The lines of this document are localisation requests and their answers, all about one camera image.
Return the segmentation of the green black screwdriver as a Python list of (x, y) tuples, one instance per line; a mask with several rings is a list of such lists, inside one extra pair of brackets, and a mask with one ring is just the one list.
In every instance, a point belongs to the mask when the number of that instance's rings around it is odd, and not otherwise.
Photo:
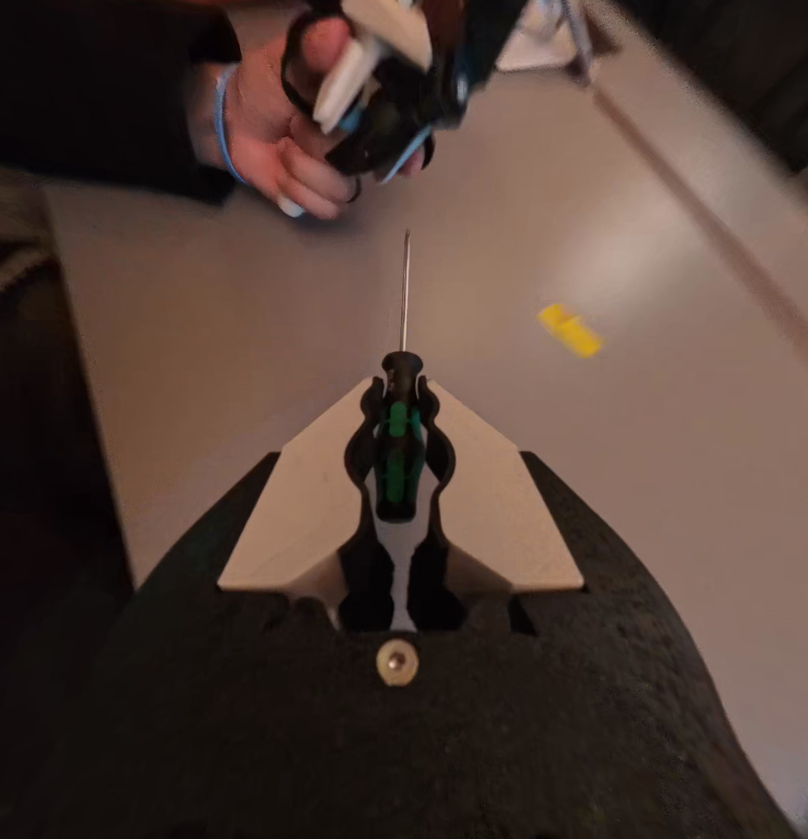
[(420, 357), (409, 351), (409, 270), (411, 231), (404, 241), (400, 296), (399, 346), (389, 352), (375, 443), (376, 515), (388, 524), (411, 522), (416, 516), (420, 475), (426, 455), (421, 424), (418, 380)]

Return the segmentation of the blue wristband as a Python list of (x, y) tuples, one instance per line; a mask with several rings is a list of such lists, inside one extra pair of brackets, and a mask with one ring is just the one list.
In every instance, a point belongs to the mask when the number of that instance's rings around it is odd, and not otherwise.
[(243, 186), (248, 186), (248, 182), (242, 177), (232, 162), (226, 122), (226, 104), (229, 83), (233, 79), (238, 67), (238, 63), (232, 63), (226, 65), (218, 73), (212, 93), (211, 116), (214, 137), (218, 147), (218, 155), (223, 168), (237, 183)]

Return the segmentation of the yellow tape piece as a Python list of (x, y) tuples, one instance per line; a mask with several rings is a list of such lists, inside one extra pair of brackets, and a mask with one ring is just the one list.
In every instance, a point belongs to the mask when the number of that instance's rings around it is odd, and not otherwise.
[(587, 326), (571, 309), (550, 304), (536, 314), (545, 331), (575, 357), (589, 359), (602, 350), (603, 341), (596, 331)]

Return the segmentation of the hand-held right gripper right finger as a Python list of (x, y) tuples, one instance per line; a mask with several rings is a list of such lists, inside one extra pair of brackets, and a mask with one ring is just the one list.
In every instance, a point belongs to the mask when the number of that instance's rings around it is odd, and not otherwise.
[(520, 449), (434, 380), (420, 378), (426, 463), (437, 485), (409, 569), (419, 631), (452, 631), (494, 596), (578, 592), (585, 585)]

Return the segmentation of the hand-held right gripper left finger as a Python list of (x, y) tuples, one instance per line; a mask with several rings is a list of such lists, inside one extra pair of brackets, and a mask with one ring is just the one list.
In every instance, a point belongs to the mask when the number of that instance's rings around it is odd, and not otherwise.
[(224, 592), (312, 598), (348, 631), (389, 629), (394, 567), (366, 486), (379, 378), (366, 378), (300, 431), (270, 476), (225, 565)]

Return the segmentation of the person's left forearm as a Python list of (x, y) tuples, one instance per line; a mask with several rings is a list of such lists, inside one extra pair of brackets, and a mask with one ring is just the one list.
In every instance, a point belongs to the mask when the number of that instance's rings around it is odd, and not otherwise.
[(221, 203), (234, 181), (198, 159), (187, 98), (240, 58), (220, 7), (0, 2), (0, 163)]

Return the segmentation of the person's left hand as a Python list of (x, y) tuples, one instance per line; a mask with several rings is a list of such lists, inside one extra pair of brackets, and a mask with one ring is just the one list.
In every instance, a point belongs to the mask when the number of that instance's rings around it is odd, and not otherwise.
[[(255, 189), (290, 217), (335, 219), (354, 198), (357, 180), (324, 158), (332, 137), (289, 102), (281, 83), (286, 35), (248, 50), (229, 83), (226, 122), (232, 162)], [(188, 82), (189, 139), (199, 163), (226, 171), (212, 127), (212, 93), (226, 65), (202, 64)]]

